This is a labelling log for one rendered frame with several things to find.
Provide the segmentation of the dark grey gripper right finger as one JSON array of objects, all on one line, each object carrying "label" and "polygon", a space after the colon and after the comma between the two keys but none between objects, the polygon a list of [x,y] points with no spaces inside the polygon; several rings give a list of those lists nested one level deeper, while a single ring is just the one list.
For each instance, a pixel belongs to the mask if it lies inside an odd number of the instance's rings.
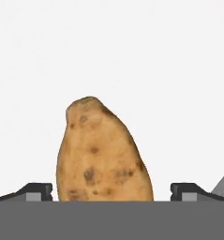
[{"label": "dark grey gripper right finger", "polygon": [[224,197],[206,192],[195,183],[171,183],[172,202],[224,202]]}]

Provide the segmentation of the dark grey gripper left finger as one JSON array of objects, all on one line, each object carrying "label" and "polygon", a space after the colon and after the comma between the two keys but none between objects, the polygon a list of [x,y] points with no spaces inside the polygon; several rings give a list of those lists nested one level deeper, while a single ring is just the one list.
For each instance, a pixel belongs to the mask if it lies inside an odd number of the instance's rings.
[{"label": "dark grey gripper left finger", "polygon": [[16,192],[0,196],[1,201],[51,202],[52,183],[28,183]]}]

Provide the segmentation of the brown potato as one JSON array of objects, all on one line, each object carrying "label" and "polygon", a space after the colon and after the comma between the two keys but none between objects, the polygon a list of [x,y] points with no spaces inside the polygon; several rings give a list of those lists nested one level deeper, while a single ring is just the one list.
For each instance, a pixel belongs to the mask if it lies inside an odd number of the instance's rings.
[{"label": "brown potato", "polygon": [[144,202],[154,199],[139,150],[123,122],[98,98],[66,110],[56,185],[61,202]]}]

